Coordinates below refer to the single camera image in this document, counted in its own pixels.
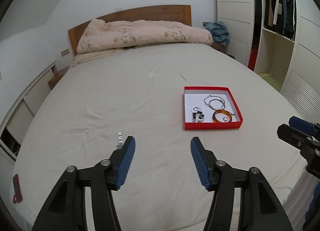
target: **wall outlet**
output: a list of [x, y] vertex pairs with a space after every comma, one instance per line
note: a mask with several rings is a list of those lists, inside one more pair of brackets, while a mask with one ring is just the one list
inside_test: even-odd
[[65, 49], [64, 51], [61, 51], [61, 56], [63, 57], [69, 53], [70, 53], [69, 49]]

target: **closet shelf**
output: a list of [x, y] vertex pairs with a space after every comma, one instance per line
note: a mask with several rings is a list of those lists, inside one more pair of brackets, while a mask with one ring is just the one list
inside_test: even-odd
[[294, 43], [294, 40], [288, 39], [287, 37], [285, 37], [285, 36], [283, 36], [283, 35], [281, 35], [281, 34], [279, 34], [279, 33], [276, 33], [276, 32], [274, 32], [274, 31], [272, 31], [272, 30], [269, 30], [269, 29], [267, 29], [267, 28], [263, 28], [263, 30], [268, 31], [268, 32], [270, 32], [270, 33], [273, 33], [273, 34], [275, 34], [275, 35], [278, 35], [279, 37], [284, 38], [284, 39], [286, 39], [286, 40]]

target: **jewelry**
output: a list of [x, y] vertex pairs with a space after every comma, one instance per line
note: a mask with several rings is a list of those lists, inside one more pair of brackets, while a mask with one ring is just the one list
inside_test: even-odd
[[195, 106], [191, 109], [192, 113], [192, 122], [193, 123], [202, 123], [204, 120], [204, 114], [200, 107]]
[[213, 113], [213, 115], [212, 115], [212, 120], [215, 122], [215, 123], [223, 123], [223, 122], [221, 122], [221, 121], [219, 121], [217, 118], [216, 118], [216, 115], [218, 114], [218, 113], [223, 113], [223, 114], [225, 114], [227, 117], [224, 117], [223, 118], [223, 121], [224, 122], [232, 122], [232, 113], [230, 113], [230, 112], [228, 112], [228, 111], [226, 111], [226, 110], [223, 110], [223, 109], [220, 109], [220, 110], [216, 110], [214, 113]]
[[[208, 98], [210, 98], [210, 97], [218, 97], [219, 99], [212, 99], [212, 100], [210, 100], [209, 103], [206, 103], [205, 101], [206, 101]], [[214, 100], [217, 100], [217, 101], [219, 101], [220, 103], [222, 103], [221, 108], [217, 108], [217, 107], [214, 107], [214, 106], [210, 105], [210, 103], [211, 103], [212, 101], [214, 101]], [[219, 97], [219, 96], [217, 96], [217, 95], [209, 94], [209, 95], [203, 100], [203, 102], [205, 103], [206, 106], [208, 106], [209, 108], [211, 108], [211, 109], [214, 110], [214, 111], [216, 111], [216, 110], [221, 110], [221, 109], [225, 109], [225, 107], [226, 107], [226, 102], [225, 102], [225, 100], [224, 100], [222, 97]]]

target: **wardrobe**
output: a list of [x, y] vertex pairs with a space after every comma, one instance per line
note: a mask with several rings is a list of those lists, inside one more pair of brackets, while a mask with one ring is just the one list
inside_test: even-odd
[[[225, 1], [217, 0], [217, 19], [229, 30], [227, 53], [248, 66], [255, 11], [261, 10], [257, 6], [255, 10], [255, 0]], [[254, 72], [280, 92], [304, 119], [320, 123], [320, 11], [313, 0], [295, 2], [295, 34], [288, 38], [265, 25], [266, 0], [262, 0]]]

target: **silver bolt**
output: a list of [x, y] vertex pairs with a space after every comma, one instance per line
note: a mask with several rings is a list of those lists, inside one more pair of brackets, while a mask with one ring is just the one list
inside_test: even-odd
[[76, 169], [75, 166], [69, 166], [69, 167], [67, 168], [67, 172], [74, 172], [75, 169]]
[[216, 164], [220, 167], [223, 167], [223, 166], [225, 166], [226, 163], [222, 160], [218, 160], [218, 161], [216, 161]]
[[110, 163], [111, 163], [110, 160], [103, 160], [103, 161], [101, 162], [101, 165], [102, 165], [102, 166], [108, 166]]
[[254, 173], [254, 174], [258, 174], [260, 171], [257, 167], [252, 167], [251, 168], [251, 172]]

